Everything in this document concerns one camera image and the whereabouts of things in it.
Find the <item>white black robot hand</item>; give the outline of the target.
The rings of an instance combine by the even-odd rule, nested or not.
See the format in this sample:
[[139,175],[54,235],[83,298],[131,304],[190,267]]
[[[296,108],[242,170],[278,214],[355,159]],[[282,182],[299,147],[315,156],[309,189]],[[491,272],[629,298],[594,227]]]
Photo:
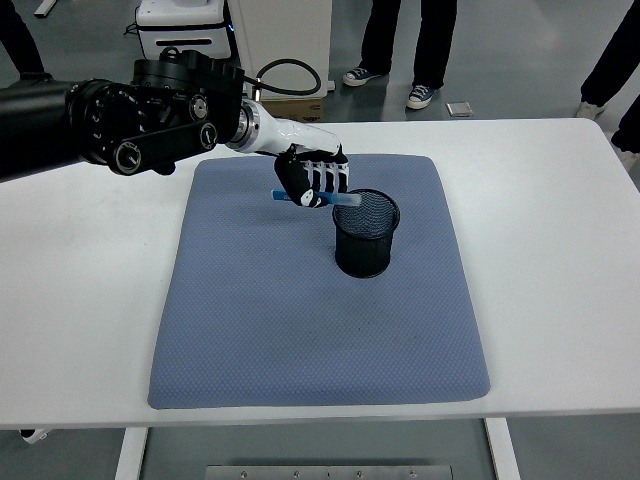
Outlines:
[[254,110],[257,140],[250,150],[275,157],[274,170],[289,198],[298,206],[320,208],[328,201],[318,195],[348,190],[349,163],[338,138],[331,132],[289,119],[272,117],[257,102]]

